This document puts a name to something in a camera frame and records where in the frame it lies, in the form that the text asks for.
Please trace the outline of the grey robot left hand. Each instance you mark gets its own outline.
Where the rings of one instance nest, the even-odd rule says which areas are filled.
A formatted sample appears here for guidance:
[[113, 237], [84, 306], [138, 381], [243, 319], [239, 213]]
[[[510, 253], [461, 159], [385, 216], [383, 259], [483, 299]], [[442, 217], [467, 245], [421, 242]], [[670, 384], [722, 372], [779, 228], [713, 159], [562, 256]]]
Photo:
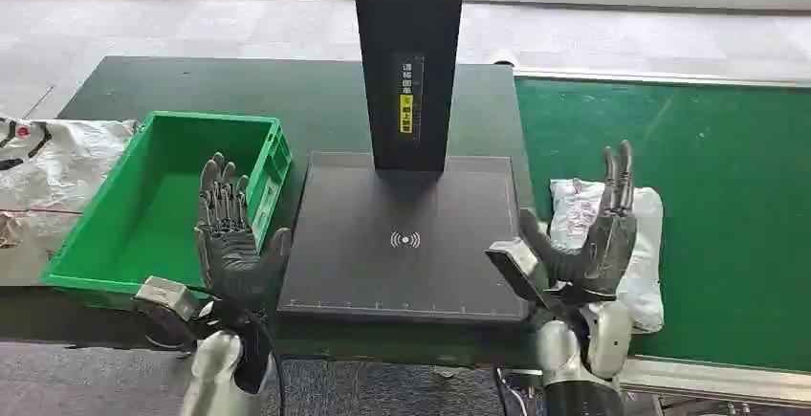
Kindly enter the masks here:
[[265, 315], [272, 305], [271, 289], [289, 258], [293, 233], [280, 228], [267, 248], [259, 249], [248, 214], [249, 178], [236, 178], [234, 172], [235, 163], [216, 152], [200, 174], [194, 232], [201, 277], [216, 294]]

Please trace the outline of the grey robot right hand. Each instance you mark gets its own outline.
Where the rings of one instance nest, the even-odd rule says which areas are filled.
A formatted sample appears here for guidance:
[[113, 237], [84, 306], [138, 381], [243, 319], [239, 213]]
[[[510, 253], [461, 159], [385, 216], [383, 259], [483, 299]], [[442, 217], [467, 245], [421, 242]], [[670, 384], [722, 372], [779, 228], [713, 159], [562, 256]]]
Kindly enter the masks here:
[[603, 193], [595, 220], [579, 248], [554, 246], [530, 209], [519, 212], [522, 238], [545, 268], [549, 282], [545, 293], [567, 304], [615, 300], [635, 244], [637, 219], [632, 210], [630, 142], [621, 141], [618, 153], [605, 148], [603, 161]]

